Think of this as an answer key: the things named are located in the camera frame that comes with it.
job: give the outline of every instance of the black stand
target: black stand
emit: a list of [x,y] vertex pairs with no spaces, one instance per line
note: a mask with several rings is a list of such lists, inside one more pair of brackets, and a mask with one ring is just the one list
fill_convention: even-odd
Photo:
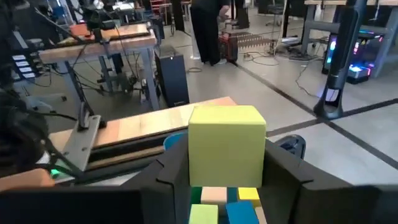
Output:
[[[336,119],[343,115],[341,100],[344,84],[348,76],[349,64],[353,56],[353,49],[358,39],[359,28],[365,14],[368,0],[347,0],[343,9],[338,29],[336,50],[332,55],[328,79],[325,89],[313,111],[319,117]],[[334,101],[327,101],[328,90],[338,91]]]

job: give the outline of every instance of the black pants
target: black pants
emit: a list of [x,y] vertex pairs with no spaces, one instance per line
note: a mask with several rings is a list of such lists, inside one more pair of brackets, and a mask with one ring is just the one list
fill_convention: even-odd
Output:
[[191,17],[201,61],[217,64],[220,61],[217,14],[192,7]]
[[243,9],[243,4],[244,4],[244,0],[235,0],[235,11],[236,11],[235,19],[238,19],[238,14],[240,12],[239,9]]

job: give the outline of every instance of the foam block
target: foam block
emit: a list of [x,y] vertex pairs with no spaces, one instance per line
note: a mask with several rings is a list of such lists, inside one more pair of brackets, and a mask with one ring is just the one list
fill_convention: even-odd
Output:
[[254,207],[261,206],[259,194],[254,187],[238,187],[238,199],[249,200],[253,203]]
[[192,187],[260,187],[266,122],[253,106],[197,106],[188,124]]
[[226,205],[226,211],[229,224],[259,224],[250,201],[229,203]]
[[220,215],[225,215],[225,205],[227,203],[226,187],[203,187],[200,203],[206,205],[217,205],[218,213]]
[[218,224],[217,205],[192,205],[189,224]]
[[256,211],[256,215],[259,220],[259,224],[267,224],[266,216],[264,215],[264,211],[263,211],[262,207],[257,207],[254,210]]

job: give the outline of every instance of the green block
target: green block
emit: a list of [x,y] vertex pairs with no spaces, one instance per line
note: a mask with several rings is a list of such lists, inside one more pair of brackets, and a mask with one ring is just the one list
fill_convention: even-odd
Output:
[[189,224],[218,224],[218,206],[192,205]]
[[192,187],[260,187],[266,121],[253,106],[197,106],[188,124]]
[[191,189],[191,205],[199,204],[201,199],[201,187],[192,187]]

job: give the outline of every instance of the person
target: person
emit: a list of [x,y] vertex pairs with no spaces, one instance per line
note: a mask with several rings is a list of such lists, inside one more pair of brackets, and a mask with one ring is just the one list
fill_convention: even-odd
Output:
[[210,65],[224,64],[218,48],[218,17],[227,18],[230,0],[192,0],[192,26],[201,61]]

